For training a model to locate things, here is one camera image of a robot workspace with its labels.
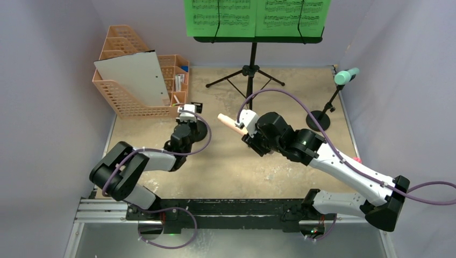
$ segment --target desk organizer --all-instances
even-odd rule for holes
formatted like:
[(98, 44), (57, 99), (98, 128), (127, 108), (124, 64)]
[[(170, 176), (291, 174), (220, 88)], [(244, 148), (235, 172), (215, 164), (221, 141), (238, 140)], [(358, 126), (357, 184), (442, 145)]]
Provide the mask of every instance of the desk organizer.
[[(99, 60), (149, 50), (147, 45), (129, 26), (110, 26)], [(116, 81), (102, 79), (97, 70), (95, 70), (92, 83), (121, 118), (177, 117), (177, 109), (179, 107), (173, 106), (173, 104), (177, 104), (174, 96), (182, 104), (188, 102), (190, 72), (184, 71), (181, 67), (189, 67), (190, 62), (180, 55), (159, 55), (158, 61), (165, 79), (171, 106), (146, 106)], [(185, 80), (181, 83), (181, 91), (174, 91), (176, 74), (185, 74)]]

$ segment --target wooden handle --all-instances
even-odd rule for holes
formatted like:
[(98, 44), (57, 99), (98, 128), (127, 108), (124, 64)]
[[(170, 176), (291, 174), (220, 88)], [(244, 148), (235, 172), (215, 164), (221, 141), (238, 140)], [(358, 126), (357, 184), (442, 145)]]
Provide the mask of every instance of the wooden handle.
[(244, 135), (244, 134), (247, 134), (247, 128), (242, 128), (242, 129), (239, 129), (236, 127), (236, 125), (234, 124), (234, 120), (231, 119), (230, 117), (228, 116), (225, 116), (224, 114), (218, 114), (218, 120), (220, 120), (223, 124), (225, 124), (226, 126), (228, 126), (229, 128), (231, 128), (233, 131), (239, 133), (240, 135)]

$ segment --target blue object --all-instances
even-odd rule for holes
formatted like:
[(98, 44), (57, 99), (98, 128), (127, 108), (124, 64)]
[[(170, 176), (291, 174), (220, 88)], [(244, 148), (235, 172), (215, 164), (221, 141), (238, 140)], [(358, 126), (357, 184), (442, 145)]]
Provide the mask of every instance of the blue object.
[(350, 70), (340, 71), (334, 76), (334, 82), (337, 85), (346, 85), (358, 73), (359, 73), (358, 68), (352, 68)]

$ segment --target black disc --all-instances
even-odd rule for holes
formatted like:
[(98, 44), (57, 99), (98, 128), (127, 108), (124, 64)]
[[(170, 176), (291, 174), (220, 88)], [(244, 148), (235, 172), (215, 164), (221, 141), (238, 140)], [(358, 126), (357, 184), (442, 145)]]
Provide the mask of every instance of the black disc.
[[(311, 113), (316, 119), (318, 119), (318, 117), (322, 114), (322, 112), (319, 110), (314, 110)], [(314, 121), (312, 120), (312, 118), (310, 118), (309, 115), (307, 115), (307, 117), (305, 118), (305, 122), (307, 123), (307, 125), (310, 129), (317, 131), (317, 132), (320, 131), (318, 129), (317, 125), (314, 123)], [(329, 119), (329, 116), (327, 114), (323, 114), (322, 118), (320, 120), (318, 120), (318, 123), (322, 127), (323, 131), (326, 131), (331, 124), (331, 120)]]
[(197, 121), (199, 134), (195, 136), (195, 141), (202, 141), (208, 135), (208, 127), (201, 120)]

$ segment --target green paper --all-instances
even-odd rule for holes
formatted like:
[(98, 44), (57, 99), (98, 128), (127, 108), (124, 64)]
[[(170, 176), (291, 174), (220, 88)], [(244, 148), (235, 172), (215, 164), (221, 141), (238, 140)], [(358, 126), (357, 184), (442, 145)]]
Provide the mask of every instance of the green paper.
[(297, 29), (302, 7), (300, 30), (303, 37), (320, 37), (331, 0), (258, 0), (257, 37), (300, 37)]
[(187, 36), (254, 37), (257, 0), (184, 0)]

